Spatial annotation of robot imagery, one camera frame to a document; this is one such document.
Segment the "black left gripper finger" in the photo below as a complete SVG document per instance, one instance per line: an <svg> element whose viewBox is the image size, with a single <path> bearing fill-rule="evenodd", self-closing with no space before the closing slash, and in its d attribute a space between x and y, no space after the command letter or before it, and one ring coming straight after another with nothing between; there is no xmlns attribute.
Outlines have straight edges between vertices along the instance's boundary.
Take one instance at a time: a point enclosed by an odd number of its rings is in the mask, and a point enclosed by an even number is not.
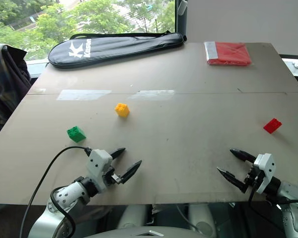
<svg viewBox="0 0 298 238"><path fill-rule="evenodd" d="M124 152L126 148L118 148L115 151L110 153L110 156L112 157L113 160L119 158Z"/></svg>
<svg viewBox="0 0 298 238"><path fill-rule="evenodd" d="M122 184L126 183L136 173L141 163L142 160L139 160L126 170L126 172L121 176Z"/></svg>

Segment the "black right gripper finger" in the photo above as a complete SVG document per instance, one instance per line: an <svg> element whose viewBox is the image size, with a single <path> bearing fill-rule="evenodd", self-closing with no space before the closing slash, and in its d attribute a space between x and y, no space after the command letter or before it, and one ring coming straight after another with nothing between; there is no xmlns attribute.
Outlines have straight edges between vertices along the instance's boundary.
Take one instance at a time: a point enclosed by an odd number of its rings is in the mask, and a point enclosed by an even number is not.
<svg viewBox="0 0 298 238"><path fill-rule="evenodd" d="M245 152L245 151L242 151L242 150L238 150L238 149L230 149L230 152L238 159L242 160L242 161L248 161L248 162L251 162L251 163L254 163L255 160L256 160L256 157Z"/></svg>
<svg viewBox="0 0 298 238"><path fill-rule="evenodd" d="M219 167L217 167L219 173L231 184L236 186L242 193L245 193L248 189L248 185L238 180L232 173L225 171Z"/></svg>

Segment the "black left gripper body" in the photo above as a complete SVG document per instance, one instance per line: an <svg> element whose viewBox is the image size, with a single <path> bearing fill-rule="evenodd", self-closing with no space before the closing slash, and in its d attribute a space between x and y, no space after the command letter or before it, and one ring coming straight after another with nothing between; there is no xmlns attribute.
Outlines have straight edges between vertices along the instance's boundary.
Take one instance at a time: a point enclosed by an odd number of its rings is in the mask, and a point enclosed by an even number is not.
<svg viewBox="0 0 298 238"><path fill-rule="evenodd" d="M120 184L122 182L122 178L115 174L115 169L112 167L111 162L106 164L104 167L103 182L106 186Z"/></svg>

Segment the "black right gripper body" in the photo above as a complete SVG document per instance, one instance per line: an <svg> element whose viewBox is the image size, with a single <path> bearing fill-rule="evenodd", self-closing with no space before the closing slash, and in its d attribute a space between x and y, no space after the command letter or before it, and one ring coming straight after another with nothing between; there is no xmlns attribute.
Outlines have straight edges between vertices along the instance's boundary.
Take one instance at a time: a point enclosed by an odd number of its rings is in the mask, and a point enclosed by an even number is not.
<svg viewBox="0 0 298 238"><path fill-rule="evenodd" d="M249 171L247 172L246 178L244 179L244 183L247 186L253 186L258 174L259 174L259 168L255 165L252 165Z"/></svg>

